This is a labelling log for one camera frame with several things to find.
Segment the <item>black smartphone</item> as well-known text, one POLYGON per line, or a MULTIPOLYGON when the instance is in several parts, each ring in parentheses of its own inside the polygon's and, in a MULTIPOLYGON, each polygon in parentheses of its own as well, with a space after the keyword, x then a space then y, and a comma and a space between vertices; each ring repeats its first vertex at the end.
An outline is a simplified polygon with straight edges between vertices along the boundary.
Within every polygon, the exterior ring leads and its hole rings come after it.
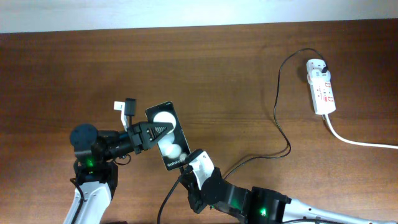
POLYGON ((166 101, 145 111, 151 123, 171 123, 173 128, 158 143, 158 148, 167 170, 177 169, 184 164, 191 153, 187 139, 181 127, 174 104, 166 101))

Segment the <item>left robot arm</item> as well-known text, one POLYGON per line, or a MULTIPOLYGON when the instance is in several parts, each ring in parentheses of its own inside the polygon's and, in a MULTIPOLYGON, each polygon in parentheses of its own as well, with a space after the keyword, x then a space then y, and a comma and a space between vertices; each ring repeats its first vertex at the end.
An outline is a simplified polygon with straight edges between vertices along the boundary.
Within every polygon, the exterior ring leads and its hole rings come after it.
POLYGON ((76 126, 70 133, 76 161, 75 195, 65 223, 99 223, 118 186, 117 158, 153 148, 172 123, 139 122, 124 131, 98 130, 92 124, 76 126))

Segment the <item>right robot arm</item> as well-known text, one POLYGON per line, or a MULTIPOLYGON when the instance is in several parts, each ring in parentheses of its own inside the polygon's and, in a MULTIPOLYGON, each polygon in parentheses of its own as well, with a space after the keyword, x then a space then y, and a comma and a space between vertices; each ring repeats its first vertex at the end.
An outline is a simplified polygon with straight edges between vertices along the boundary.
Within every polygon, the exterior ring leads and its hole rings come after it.
POLYGON ((180 183, 188 191, 190 208, 197 214, 207 206, 235 217, 240 223, 357 223, 383 224, 385 220, 367 220, 307 205, 280 192, 252 187, 237 187, 221 178, 216 168, 202 187, 192 171, 182 174, 180 183))

